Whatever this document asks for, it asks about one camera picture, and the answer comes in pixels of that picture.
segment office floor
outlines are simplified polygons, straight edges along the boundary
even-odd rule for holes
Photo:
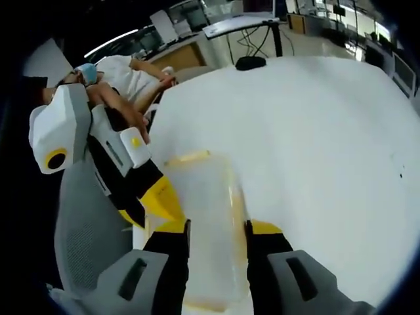
[[[255,31],[255,33],[250,35],[249,38],[256,47],[259,47],[264,41],[266,31],[266,27],[261,27]],[[334,45],[330,40],[322,37],[311,37],[297,34],[294,31],[291,31],[288,25],[280,26],[280,36],[282,39],[284,56],[336,56],[339,58],[354,59],[354,55],[351,52]],[[246,45],[246,41],[244,39],[240,41],[242,38],[243,33],[239,31],[213,40],[215,48],[219,53],[219,57],[222,60],[223,66],[232,64],[228,41],[232,49],[234,62],[236,62],[239,57],[246,55],[247,47],[244,46]],[[276,56],[276,50],[274,47],[274,40],[271,31],[268,32],[266,42],[262,46],[261,51],[268,57]],[[257,56],[265,57],[262,52],[258,52]]]

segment black computer mouse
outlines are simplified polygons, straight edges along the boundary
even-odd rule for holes
[[[255,68],[263,67],[267,64],[267,61],[262,57],[256,56],[245,56],[239,58],[236,62],[236,69],[239,71],[247,71]]]

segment white shirt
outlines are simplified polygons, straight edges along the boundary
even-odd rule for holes
[[[135,102],[152,90],[159,80],[144,71],[131,69],[131,58],[121,55],[109,56],[101,60],[96,69],[104,72],[101,81],[115,87],[120,95],[130,102]]]

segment person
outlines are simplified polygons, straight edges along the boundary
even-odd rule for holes
[[[38,105],[50,104],[58,86],[59,85],[43,88],[40,92]],[[147,119],[145,119],[141,113],[137,112],[134,109],[133,104],[119,95],[119,93],[107,84],[107,82],[99,82],[94,85],[89,85],[86,87],[86,93],[89,97],[90,108],[104,104],[117,110],[130,127],[136,127],[140,131],[145,143],[150,142],[150,137],[146,129],[148,124]]]
[[[177,83],[173,75],[131,56],[109,56],[94,67],[93,64],[77,67],[63,79],[63,83],[90,85],[107,82],[142,114],[147,112],[159,94]]]

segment black circle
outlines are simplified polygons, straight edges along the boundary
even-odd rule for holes
[[[48,168],[49,169],[59,168],[61,165],[63,165],[65,159],[66,159],[66,155],[64,153],[56,154],[48,161]]]

